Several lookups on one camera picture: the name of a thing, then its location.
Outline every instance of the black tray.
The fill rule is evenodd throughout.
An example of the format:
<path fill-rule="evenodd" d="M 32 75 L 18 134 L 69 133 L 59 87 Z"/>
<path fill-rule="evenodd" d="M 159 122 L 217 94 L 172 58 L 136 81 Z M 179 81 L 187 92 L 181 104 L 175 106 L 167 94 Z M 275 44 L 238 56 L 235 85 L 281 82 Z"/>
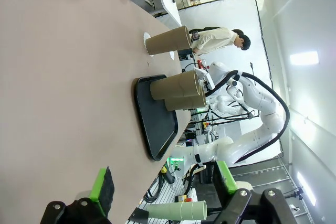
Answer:
<path fill-rule="evenodd" d="M 151 96 L 152 81 L 165 75 L 140 78 L 134 87 L 134 100 L 149 155 L 159 161 L 177 135 L 178 122 L 175 111 L 167 111 L 164 100 Z"/>

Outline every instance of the white shirt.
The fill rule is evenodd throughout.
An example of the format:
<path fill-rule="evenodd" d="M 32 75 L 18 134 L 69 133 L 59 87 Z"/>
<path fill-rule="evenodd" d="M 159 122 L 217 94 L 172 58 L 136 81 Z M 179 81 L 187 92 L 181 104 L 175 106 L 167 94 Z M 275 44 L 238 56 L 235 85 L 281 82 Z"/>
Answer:
<path fill-rule="evenodd" d="M 198 55 L 207 54 L 216 49 L 232 45 L 237 34 L 225 27 L 214 30 L 200 31 L 199 40 L 193 41 L 192 49 L 199 50 Z"/>

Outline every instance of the person in white shirt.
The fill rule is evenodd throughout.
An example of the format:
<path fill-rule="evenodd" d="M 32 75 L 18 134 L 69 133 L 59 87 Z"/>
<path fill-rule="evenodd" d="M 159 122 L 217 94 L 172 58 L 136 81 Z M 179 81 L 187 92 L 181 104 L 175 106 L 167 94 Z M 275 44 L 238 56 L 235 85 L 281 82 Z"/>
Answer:
<path fill-rule="evenodd" d="M 225 46 L 234 45 L 241 50 L 249 49 L 250 39 L 242 30 L 229 30 L 225 27 L 205 27 L 204 29 L 193 29 L 189 33 L 197 31 L 199 40 L 194 40 L 192 45 L 193 53 L 196 55 L 207 54 Z"/>

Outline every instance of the bolt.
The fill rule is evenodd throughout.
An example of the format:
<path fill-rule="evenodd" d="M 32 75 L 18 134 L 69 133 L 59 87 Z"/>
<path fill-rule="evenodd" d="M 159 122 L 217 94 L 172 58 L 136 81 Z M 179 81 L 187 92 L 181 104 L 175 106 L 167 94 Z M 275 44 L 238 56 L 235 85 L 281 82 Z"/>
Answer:
<path fill-rule="evenodd" d="M 240 191 L 240 195 L 245 197 L 247 195 L 247 191 L 245 191 L 245 190 Z"/>

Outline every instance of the white backdrop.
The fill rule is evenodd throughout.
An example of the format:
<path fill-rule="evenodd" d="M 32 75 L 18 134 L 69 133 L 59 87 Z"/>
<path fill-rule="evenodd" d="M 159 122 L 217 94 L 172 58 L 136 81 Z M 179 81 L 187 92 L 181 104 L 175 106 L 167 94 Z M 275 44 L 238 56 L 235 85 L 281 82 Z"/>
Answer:
<path fill-rule="evenodd" d="M 229 29 L 242 30 L 251 40 L 251 46 L 248 50 L 242 51 L 234 46 L 227 46 L 202 55 L 201 58 L 206 60 L 207 65 L 210 65 L 213 61 L 220 61 L 232 68 L 232 70 L 241 70 L 248 73 L 252 73 L 250 67 L 250 62 L 252 62 L 255 76 L 269 86 L 271 85 L 255 0 L 220 0 L 180 10 L 179 14 L 182 25 L 187 26 L 189 30 L 194 28 L 203 29 L 204 27 L 227 27 Z M 176 24 L 169 15 L 164 15 L 157 19 L 171 29 L 176 28 Z M 181 66 L 184 68 L 191 62 L 191 60 L 181 61 Z M 241 121 L 241 133 L 245 134 L 253 131 L 260 127 L 261 124 L 260 118 Z M 225 129 L 225 133 L 230 136 L 230 132 L 227 129 Z M 260 162 L 278 154 L 280 154 L 280 145 L 277 142 L 246 159 L 241 165 Z"/>

